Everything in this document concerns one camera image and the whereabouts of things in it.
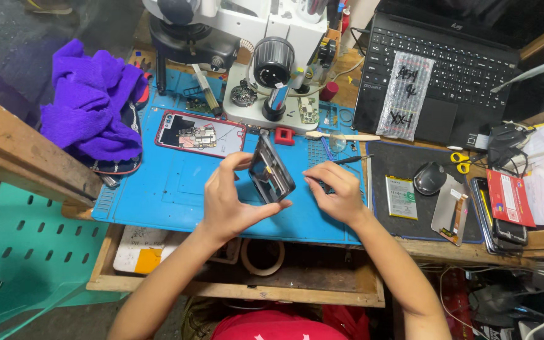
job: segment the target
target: phone battery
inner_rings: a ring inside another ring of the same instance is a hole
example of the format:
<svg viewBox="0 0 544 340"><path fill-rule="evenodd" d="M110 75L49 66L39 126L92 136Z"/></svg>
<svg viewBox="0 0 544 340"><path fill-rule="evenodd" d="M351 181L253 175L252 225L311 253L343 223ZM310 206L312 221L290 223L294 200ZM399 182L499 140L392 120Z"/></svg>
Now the phone battery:
<svg viewBox="0 0 544 340"><path fill-rule="evenodd" d="M413 181L386 175L389 215L417 220Z"/></svg>

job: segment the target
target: green plastic chair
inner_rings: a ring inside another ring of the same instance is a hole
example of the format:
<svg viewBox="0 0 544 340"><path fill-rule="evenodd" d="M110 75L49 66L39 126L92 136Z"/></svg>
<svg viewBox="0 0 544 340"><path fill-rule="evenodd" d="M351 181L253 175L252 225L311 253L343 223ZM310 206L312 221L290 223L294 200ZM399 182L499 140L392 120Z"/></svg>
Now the green plastic chair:
<svg viewBox="0 0 544 340"><path fill-rule="evenodd" d="M86 290L108 223L64 218L61 204L0 185L0 323L43 309L5 339L55 307L106 303L125 293Z"/></svg>

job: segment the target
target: red shirt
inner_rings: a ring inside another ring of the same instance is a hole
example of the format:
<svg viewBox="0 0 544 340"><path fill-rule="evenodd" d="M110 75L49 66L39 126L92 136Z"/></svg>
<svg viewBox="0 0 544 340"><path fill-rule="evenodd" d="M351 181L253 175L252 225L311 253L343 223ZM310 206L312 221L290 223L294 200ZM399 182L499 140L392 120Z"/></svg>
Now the red shirt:
<svg viewBox="0 0 544 340"><path fill-rule="evenodd" d="M258 310L229 316L211 340L347 340L331 326L278 310Z"/></svg>

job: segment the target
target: purple towel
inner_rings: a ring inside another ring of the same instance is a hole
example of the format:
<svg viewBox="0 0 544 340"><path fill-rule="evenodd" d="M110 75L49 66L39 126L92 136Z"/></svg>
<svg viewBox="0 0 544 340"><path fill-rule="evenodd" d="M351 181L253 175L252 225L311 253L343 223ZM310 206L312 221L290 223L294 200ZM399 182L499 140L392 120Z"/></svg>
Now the purple towel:
<svg viewBox="0 0 544 340"><path fill-rule="evenodd" d="M121 108L137 101L148 80L107 51L93 57L74 39L54 53L54 104L41 106L41 134L73 156L118 161L142 152L142 138L121 122Z"/></svg>

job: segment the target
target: computer mouse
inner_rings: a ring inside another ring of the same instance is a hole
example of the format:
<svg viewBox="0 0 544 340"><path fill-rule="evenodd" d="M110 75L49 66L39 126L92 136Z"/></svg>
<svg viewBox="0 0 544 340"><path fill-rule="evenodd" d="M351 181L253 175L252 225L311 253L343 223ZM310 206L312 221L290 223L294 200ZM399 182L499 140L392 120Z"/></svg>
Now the computer mouse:
<svg viewBox="0 0 544 340"><path fill-rule="evenodd" d="M434 195L446 183L444 168L435 161L422 165L413 177L415 189L425 196Z"/></svg>

